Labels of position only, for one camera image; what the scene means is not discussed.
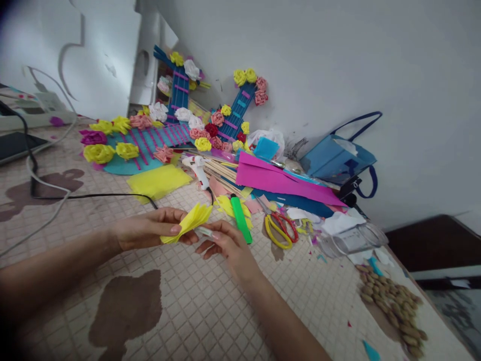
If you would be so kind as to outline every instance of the plastic container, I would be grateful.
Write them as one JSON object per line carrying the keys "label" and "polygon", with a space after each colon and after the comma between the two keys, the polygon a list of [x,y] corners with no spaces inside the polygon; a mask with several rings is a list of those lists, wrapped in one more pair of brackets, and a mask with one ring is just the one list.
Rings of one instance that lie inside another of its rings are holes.
{"label": "plastic container", "polygon": [[384,232],[376,225],[367,222],[335,234],[322,234],[318,246],[330,258],[367,251],[389,243]]}

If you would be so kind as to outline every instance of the white glue gun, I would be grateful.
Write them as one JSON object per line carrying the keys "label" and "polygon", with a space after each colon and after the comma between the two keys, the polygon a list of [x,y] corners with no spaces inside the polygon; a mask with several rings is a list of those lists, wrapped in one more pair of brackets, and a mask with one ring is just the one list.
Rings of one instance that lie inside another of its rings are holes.
{"label": "white glue gun", "polygon": [[182,160],[182,164],[191,168],[200,182],[200,189],[203,191],[209,187],[209,180],[204,173],[204,164],[208,161],[200,155],[186,157]]}

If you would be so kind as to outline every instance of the patterned tablecloth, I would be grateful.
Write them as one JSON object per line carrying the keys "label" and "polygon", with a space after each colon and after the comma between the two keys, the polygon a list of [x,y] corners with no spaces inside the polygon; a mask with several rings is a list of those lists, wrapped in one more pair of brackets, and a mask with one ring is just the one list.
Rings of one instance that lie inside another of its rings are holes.
{"label": "patterned tablecloth", "polygon": [[[64,131],[39,128],[31,133],[50,138]],[[78,189],[76,194],[128,193],[127,177],[95,171],[79,156],[79,140],[74,131],[39,154],[40,175],[49,174],[50,181]],[[29,198],[25,160],[3,166],[0,179],[4,189],[0,247],[5,249],[45,222],[58,204]],[[197,202],[209,200],[196,184],[190,184],[156,203],[189,211]],[[0,264],[13,264],[96,227],[150,210],[150,205],[142,206],[134,197],[68,200],[48,227],[3,257]],[[211,220],[225,217],[213,211]],[[347,258],[325,263],[303,237],[293,249],[280,252],[262,235],[262,222],[263,214],[253,215],[255,259],[334,360],[368,359],[362,340],[383,360],[407,359],[401,344],[388,337],[361,301],[359,275]],[[124,359],[135,360],[273,358],[224,259],[216,255],[204,261],[194,251],[194,246],[166,245],[110,260],[25,326],[26,347],[39,359],[98,359],[107,347],[112,355],[125,347]],[[384,270],[419,294],[399,266]],[[116,317],[116,311],[124,316]],[[472,359],[428,302],[417,315],[418,327],[429,336],[424,346],[426,360]]]}

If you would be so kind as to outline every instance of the hand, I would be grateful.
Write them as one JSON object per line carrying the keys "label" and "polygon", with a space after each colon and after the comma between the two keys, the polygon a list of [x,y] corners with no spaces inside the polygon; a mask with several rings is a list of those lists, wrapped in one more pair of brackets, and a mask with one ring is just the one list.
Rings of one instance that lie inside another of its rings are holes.
{"label": "hand", "polygon": [[204,226],[214,231],[213,241],[204,241],[196,249],[196,253],[201,254],[207,250],[203,259],[209,259],[212,255],[221,253],[227,260],[232,276],[244,289],[255,280],[262,279],[262,272],[241,231],[223,220]]}
{"label": "hand", "polygon": [[[179,222],[187,212],[164,207],[155,211],[122,219],[114,224],[110,233],[114,246],[121,251],[162,245],[159,236],[175,236],[181,230]],[[180,237],[180,242],[191,245],[199,241],[194,231]]]}

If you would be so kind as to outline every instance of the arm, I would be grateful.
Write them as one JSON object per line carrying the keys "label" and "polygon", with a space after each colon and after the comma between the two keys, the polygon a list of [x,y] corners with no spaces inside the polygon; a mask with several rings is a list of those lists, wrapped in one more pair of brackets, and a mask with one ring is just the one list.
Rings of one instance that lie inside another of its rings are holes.
{"label": "arm", "polygon": [[[178,223],[186,214],[161,208],[127,218],[1,269],[2,310],[15,323],[25,320],[59,292],[123,251],[159,246],[159,236],[178,234]],[[189,232],[181,241],[192,244],[198,238]]]}
{"label": "arm", "polygon": [[209,228],[215,231],[213,241],[197,249],[204,259],[222,253],[234,279],[246,291],[262,326],[267,332],[276,357],[281,360],[330,360],[329,355],[299,320],[280,294],[262,274],[242,233],[226,221]]}

